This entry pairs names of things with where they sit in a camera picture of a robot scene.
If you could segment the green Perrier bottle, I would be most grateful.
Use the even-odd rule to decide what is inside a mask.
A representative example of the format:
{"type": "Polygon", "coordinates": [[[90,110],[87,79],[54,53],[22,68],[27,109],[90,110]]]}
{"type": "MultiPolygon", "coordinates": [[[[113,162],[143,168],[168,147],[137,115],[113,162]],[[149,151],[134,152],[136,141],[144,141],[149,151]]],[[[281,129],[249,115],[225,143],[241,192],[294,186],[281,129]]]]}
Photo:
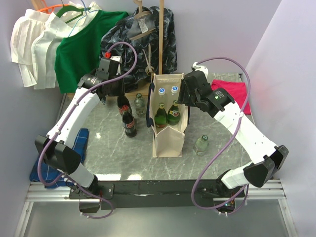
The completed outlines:
{"type": "Polygon", "coordinates": [[[178,100],[174,100],[172,106],[167,113],[167,122],[169,125],[177,125],[180,121],[180,110],[178,107],[178,100]]]}
{"type": "Polygon", "coordinates": [[[157,128],[164,128],[167,125],[167,113],[165,111],[165,104],[159,103],[158,110],[155,114],[155,125],[157,128]]]}

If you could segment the cream canvas tote bag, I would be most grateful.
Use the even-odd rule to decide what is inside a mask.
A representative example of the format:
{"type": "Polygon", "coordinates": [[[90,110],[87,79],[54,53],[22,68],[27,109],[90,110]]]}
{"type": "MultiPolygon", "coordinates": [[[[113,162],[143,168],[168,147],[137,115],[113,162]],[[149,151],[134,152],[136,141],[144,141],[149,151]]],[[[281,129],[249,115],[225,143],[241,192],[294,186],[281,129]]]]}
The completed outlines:
{"type": "Polygon", "coordinates": [[[165,111],[168,112],[174,100],[179,96],[171,95],[172,86],[180,88],[182,74],[154,75],[149,86],[148,102],[146,111],[147,127],[153,132],[153,157],[181,157],[182,148],[185,141],[185,130],[189,123],[189,108],[185,105],[179,105],[180,121],[177,125],[167,124],[164,128],[157,128],[155,125],[155,114],[158,110],[160,102],[165,104],[165,111]],[[165,95],[159,96],[158,90],[165,89],[165,95]]]}

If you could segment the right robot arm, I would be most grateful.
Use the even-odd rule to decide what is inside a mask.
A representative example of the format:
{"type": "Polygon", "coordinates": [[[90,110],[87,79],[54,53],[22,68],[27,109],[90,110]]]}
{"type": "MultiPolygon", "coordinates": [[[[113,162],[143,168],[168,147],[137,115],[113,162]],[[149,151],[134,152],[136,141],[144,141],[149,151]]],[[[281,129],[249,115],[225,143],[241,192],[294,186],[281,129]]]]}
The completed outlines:
{"type": "Polygon", "coordinates": [[[241,112],[234,98],[223,88],[212,90],[205,73],[195,70],[181,80],[179,104],[197,107],[220,122],[248,153],[251,162],[229,170],[219,179],[217,193],[227,197],[234,188],[251,184],[262,187],[282,167],[289,151],[269,140],[241,112]]]}

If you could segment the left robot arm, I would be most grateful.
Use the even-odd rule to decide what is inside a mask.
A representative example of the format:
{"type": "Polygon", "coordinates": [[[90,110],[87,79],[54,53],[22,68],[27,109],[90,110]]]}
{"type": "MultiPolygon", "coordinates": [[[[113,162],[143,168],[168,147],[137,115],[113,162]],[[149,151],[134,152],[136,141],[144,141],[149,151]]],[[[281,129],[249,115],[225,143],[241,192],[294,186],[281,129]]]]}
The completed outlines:
{"type": "Polygon", "coordinates": [[[100,60],[99,67],[84,75],[75,95],[56,125],[45,135],[39,135],[35,146],[39,153],[38,175],[46,186],[50,182],[41,176],[41,164],[68,175],[81,186],[87,198],[94,198],[99,192],[97,178],[81,163],[81,156],[73,150],[76,136],[94,107],[107,95],[122,90],[122,80],[112,81],[120,75],[120,56],[107,56],[100,60]]]}

